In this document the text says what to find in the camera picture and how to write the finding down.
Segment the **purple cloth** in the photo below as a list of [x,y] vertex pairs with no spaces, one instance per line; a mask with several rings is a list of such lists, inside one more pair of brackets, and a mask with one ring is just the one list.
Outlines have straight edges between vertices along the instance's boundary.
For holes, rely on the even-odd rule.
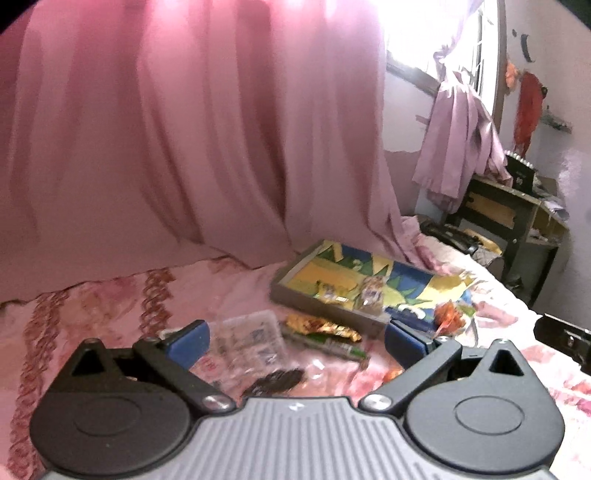
[[372,0],[42,0],[0,56],[0,301],[322,238],[422,264]]
[[505,154],[491,116],[459,73],[441,83],[413,181],[441,210],[457,211],[476,173],[511,185]]

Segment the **round black disc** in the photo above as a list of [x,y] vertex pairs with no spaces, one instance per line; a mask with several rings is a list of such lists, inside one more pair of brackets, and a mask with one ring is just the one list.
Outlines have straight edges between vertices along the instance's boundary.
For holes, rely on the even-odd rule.
[[31,419],[41,457],[62,472],[125,476],[174,450],[190,414],[175,394],[133,382],[129,392],[47,394]]
[[552,398],[516,377],[513,385],[496,380],[469,378],[423,391],[408,407],[407,431],[428,454],[465,472],[509,475],[548,465],[564,433]]

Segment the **gray ribbed surface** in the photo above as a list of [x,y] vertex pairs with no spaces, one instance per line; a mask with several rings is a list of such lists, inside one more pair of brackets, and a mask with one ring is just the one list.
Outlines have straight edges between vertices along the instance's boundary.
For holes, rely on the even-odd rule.
[[[50,473],[46,480],[65,479]],[[137,480],[452,480],[427,462],[390,419],[353,410],[344,398],[259,399],[204,421],[173,460]],[[521,477],[549,480],[548,472]]]

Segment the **orange cloth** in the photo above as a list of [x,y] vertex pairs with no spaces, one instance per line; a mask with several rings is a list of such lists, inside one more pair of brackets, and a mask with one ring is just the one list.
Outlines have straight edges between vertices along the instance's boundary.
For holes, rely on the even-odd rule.
[[525,72],[521,79],[519,105],[515,118],[515,151],[525,156],[530,147],[531,136],[542,116],[542,84],[533,73]]

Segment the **hanging clothes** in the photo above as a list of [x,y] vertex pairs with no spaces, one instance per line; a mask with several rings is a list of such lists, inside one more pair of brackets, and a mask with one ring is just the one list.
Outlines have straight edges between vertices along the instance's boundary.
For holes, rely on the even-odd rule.
[[470,179],[484,175],[505,185],[501,141],[490,114],[474,89],[457,73],[446,73],[433,105],[413,181],[441,210],[457,211]]
[[531,136],[542,116],[543,101],[542,83],[533,73],[525,72],[521,78],[514,131],[515,152],[522,157],[530,147]]

